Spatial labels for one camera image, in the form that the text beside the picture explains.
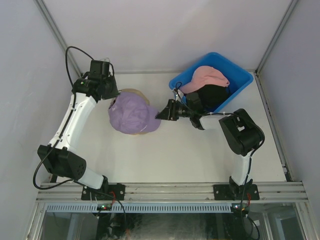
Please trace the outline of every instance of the purple cap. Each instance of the purple cap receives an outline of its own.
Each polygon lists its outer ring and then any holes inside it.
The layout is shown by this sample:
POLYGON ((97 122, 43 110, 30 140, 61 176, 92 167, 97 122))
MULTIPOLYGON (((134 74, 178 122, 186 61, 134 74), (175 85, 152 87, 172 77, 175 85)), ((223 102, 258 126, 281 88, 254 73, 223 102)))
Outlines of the purple cap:
POLYGON ((110 124, 124 134, 149 133, 158 129, 157 109, 133 92, 122 91, 109 108, 110 124))

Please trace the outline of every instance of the cap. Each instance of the cap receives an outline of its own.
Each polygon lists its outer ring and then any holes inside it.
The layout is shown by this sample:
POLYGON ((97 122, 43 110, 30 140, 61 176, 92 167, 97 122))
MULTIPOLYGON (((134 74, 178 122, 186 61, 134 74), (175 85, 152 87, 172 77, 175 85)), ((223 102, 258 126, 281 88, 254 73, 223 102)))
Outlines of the cap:
POLYGON ((228 99, 230 93, 227 89, 227 87, 207 84, 196 92, 198 93, 202 106, 206 109, 212 109, 228 99))
POLYGON ((112 127, 124 134, 153 132, 161 123, 155 119, 158 110, 149 106, 144 97, 131 91, 121 91, 108 113, 112 127))
POLYGON ((205 85, 217 85, 226 88, 229 84, 228 79, 219 70, 212 66, 200 66, 194 71, 191 81, 182 86, 180 90, 184 94, 189 94, 205 85))

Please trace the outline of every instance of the white wall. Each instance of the white wall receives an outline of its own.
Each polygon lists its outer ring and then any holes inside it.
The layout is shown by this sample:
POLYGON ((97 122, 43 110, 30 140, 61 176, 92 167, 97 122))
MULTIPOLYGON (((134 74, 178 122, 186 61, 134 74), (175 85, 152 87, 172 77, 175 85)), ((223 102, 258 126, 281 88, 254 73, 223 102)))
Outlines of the white wall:
MULTIPOLYGON (((180 71, 209 52, 257 68, 291 0, 44 0, 63 37, 116 72, 180 71)), ((75 53, 82 71, 87 58, 75 53)))
POLYGON ((320 221, 320 1, 300 1, 262 81, 297 181, 320 221))
MULTIPOLYGON (((37 149, 58 129, 71 87, 64 55, 33 1, 2 1, 0 20, 0 239, 20 240, 38 192, 37 149)), ((39 175, 48 177, 44 168, 39 175)))

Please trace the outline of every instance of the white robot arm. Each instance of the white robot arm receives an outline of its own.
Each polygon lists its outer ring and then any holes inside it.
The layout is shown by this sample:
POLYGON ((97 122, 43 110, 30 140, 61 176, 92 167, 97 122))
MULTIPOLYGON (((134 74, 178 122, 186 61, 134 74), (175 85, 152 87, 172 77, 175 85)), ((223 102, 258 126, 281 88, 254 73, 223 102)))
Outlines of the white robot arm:
POLYGON ((109 185, 107 177, 89 169, 76 150, 80 134, 97 102, 119 94, 112 64, 92 60, 90 71, 73 84, 72 92, 70 104, 56 134, 47 146, 40 145, 37 153, 49 173, 105 192, 109 185))
POLYGON ((225 189, 224 192, 233 199, 239 198, 244 192, 243 189, 248 189, 252 185, 253 180, 250 177, 252 155, 265 141, 263 131, 242 108, 233 113, 207 112, 202 106, 198 93, 188 93, 184 103, 179 89, 173 91, 175 99, 168 100, 167 106, 156 116, 157 119, 177 121, 179 117, 189 118, 195 128, 206 131, 217 127, 215 124, 217 115, 223 116, 219 119, 220 126, 229 147, 236 154, 233 172, 229 178, 230 192, 225 189))

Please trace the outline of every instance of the cable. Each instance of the cable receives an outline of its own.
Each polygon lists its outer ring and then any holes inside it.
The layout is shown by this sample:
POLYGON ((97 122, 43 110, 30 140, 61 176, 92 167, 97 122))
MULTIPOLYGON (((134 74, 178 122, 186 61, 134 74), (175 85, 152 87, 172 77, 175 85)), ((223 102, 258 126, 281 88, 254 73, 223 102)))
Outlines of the cable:
POLYGON ((112 206, 113 204, 115 204, 116 194, 115 194, 114 191, 111 191, 110 193, 111 193, 111 194, 113 195, 113 197, 114 197, 113 200, 112 200, 112 203, 111 203, 111 206, 112 206))
POLYGON ((246 196, 248 197, 248 207, 249 207, 251 204, 251 194, 247 193, 246 196))
MULTIPOLYGON (((181 102, 187 109, 189 109, 192 113, 194 113, 195 115, 199 115, 199 116, 233 115, 233 116, 236 116, 236 117, 238 117, 238 118, 240 118, 240 119, 246 120, 246 119, 244 119, 243 117, 241 117, 240 115, 238 115, 238 114, 236 114, 236 113, 222 113, 222 112, 209 112, 209 113, 204 113, 204 114, 202 114, 202 113, 197 113, 196 111, 194 111, 194 110, 192 110, 190 107, 188 107, 187 104, 184 103, 184 101, 182 100, 181 96, 179 95, 178 90, 181 88, 181 86, 182 86, 182 82, 178 81, 178 82, 175 84, 175 89, 174 89, 174 91, 176 91, 176 94, 177 94, 177 96, 179 97, 180 102, 181 102)), ((241 202, 240 202, 240 215, 241 215, 241 221, 242 221, 242 225, 243 225, 244 231, 246 231, 246 228, 245 228, 245 223, 244 223, 243 214, 242 214, 242 212, 243 212, 242 206, 243 206, 243 201, 244 201, 245 192, 246 192, 246 184, 247 184, 248 177, 249 177, 249 174, 250 174, 250 171, 251 171, 252 156, 254 155, 254 153, 255 153, 255 152, 264 144, 264 142, 265 142, 265 134, 264 134, 264 132, 262 131, 262 129, 261 129, 258 125, 256 125, 256 123, 255 123, 253 120, 251 120, 250 123, 251 123, 252 125, 254 125, 257 129, 260 130, 260 132, 262 133, 262 138, 261 138, 261 142, 259 143, 259 145, 258 145, 256 148, 253 149, 253 151, 251 152, 251 154, 250 154, 250 156, 249 156, 248 172, 247 172, 247 174, 246 174, 246 177, 245 177, 245 180, 244 180, 244 185, 243 185, 243 192, 242 192, 242 197, 241 197, 241 202)), ((256 227, 256 229, 257 229, 257 231, 258 231, 258 235, 259 235, 258 239, 260 239, 260 233, 259 233, 259 230, 258 230, 256 224, 252 221, 252 219, 251 219, 251 222, 255 225, 255 227, 256 227)))
POLYGON ((125 210, 125 207, 123 206, 123 204, 122 204, 116 197, 114 197, 114 196, 112 196, 112 195, 110 195, 110 194, 107 194, 107 193, 104 193, 104 192, 100 192, 100 191, 98 191, 98 190, 96 190, 96 189, 90 189, 90 190, 91 190, 92 192, 97 193, 97 194, 101 194, 101 195, 105 195, 105 196, 107 196, 107 197, 110 197, 110 198, 114 199, 115 201, 117 201, 117 202, 120 204, 120 206, 121 206, 121 208, 122 208, 122 211, 123 211, 125 230, 126 230, 126 233, 129 234, 129 233, 127 232, 127 229, 128 229, 127 214, 126 214, 126 210, 125 210))
POLYGON ((94 60, 94 58, 92 56, 90 56, 88 53, 86 53, 85 51, 83 51, 82 49, 76 47, 76 46, 68 46, 65 50, 65 54, 64 54, 64 57, 65 57, 65 69, 66 69, 66 73, 68 74, 68 78, 69 78, 69 81, 70 81, 70 84, 72 87, 74 87, 74 84, 72 82, 72 79, 71 79, 71 76, 70 76, 70 72, 69 72, 69 66, 68 66, 68 51, 69 49, 77 49, 79 50, 80 52, 84 53, 85 55, 87 55, 89 58, 91 58, 92 60, 94 60))
POLYGON ((38 164, 38 166, 36 167, 35 171, 34 171, 34 174, 33 174, 33 186, 36 188, 36 189, 39 189, 39 190, 49 190, 49 189, 53 189, 55 187, 58 187, 64 183, 67 183, 67 182, 71 182, 73 181, 73 179, 68 179, 68 180, 65 180, 65 181, 62 181, 62 182, 59 182, 58 184, 56 185, 53 185, 53 186, 48 186, 48 187, 41 187, 41 186, 38 186, 37 183, 36 183, 36 177, 37 177, 37 173, 41 167, 41 165, 44 163, 44 161, 47 159, 47 157, 51 154, 51 152, 55 149, 55 147, 58 145, 58 143, 60 142, 60 139, 61 137, 63 136, 64 134, 64 131, 71 119, 71 116, 75 110, 75 106, 76 106, 76 94, 73 94, 73 104, 72 104, 72 109, 69 113, 69 116, 68 118, 66 119, 65 121, 65 124, 63 125, 63 128, 61 130, 61 133, 58 137, 58 140, 55 142, 55 144, 53 145, 53 147, 49 150, 49 152, 44 156, 44 158, 40 161, 40 163, 38 164))
POLYGON ((180 96, 179 93, 178 93, 178 90, 181 88, 181 86, 182 86, 182 82, 178 81, 178 82, 175 84, 175 89, 174 89, 174 91, 176 91, 176 94, 178 95, 178 98, 180 99, 180 102, 181 102, 187 109, 189 109, 189 111, 193 112, 193 114, 199 115, 199 116, 233 115, 233 113, 222 113, 222 112, 198 113, 198 112, 192 110, 190 107, 188 107, 187 104, 185 104, 185 102, 183 101, 183 99, 181 98, 181 96, 180 96))
POLYGON ((251 237, 251 236, 252 236, 252 231, 251 231, 250 238, 251 238, 252 240, 259 240, 261 236, 260 236, 260 231, 259 231, 259 228, 258 228, 257 224, 255 223, 255 221, 253 221, 253 220, 251 219, 251 217, 247 216, 246 218, 254 225, 254 227, 255 227, 255 229, 256 229, 256 232, 258 233, 258 237, 257 237, 257 238, 252 238, 252 237, 251 237))
MULTIPOLYGON (((65 50, 65 68, 66 68, 66 73, 68 75, 68 78, 69 78, 69 81, 70 81, 70 84, 71 86, 73 87, 74 84, 72 82, 72 79, 71 79, 71 76, 70 76, 70 72, 69 72, 69 66, 68 66, 68 51, 69 49, 77 49, 79 50, 80 52, 84 53, 85 55, 87 55, 89 58, 91 58, 92 60, 94 60, 94 58, 92 56, 90 56, 88 53, 86 53, 85 51, 81 50, 80 48, 76 47, 76 46, 68 46, 65 50)), ((76 106, 76 100, 77 100, 77 95, 74 93, 73 94, 73 104, 72 104, 72 109, 69 113, 69 116, 67 118, 67 120, 65 121, 65 124, 63 125, 63 128, 59 134, 59 137, 58 137, 58 140, 55 142, 55 144, 53 145, 53 147, 49 150, 49 152, 45 155, 45 157, 40 161, 40 163, 38 164, 38 166, 36 167, 35 171, 34 171, 34 174, 33 174, 33 185, 36 189, 39 189, 39 190, 49 190, 49 189, 53 189, 55 187, 58 187, 64 183, 67 183, 67 182, 71 182, 73 181, 73 179, 68 179, 68 180, 65 180, 65 181, 62 181, 62 182, 59 182, 58 184, 56 185, 53 185, 53 186, 48 186, 48 187, 40 187, 37 185, 36 183, 36 177, 37 177, 37 173, 41 167, 41 165, 44 163, 44 161, 47 159, 47 157, 51 154, 51 152, 55 149, 55 147, 58 145, 60 139, 62 138, 62 136, 64 135, 64 132, 66 130, 66 127, 71 119, 71 116, 73 114, 73 112, 75 111, 75 106, 76 106)))

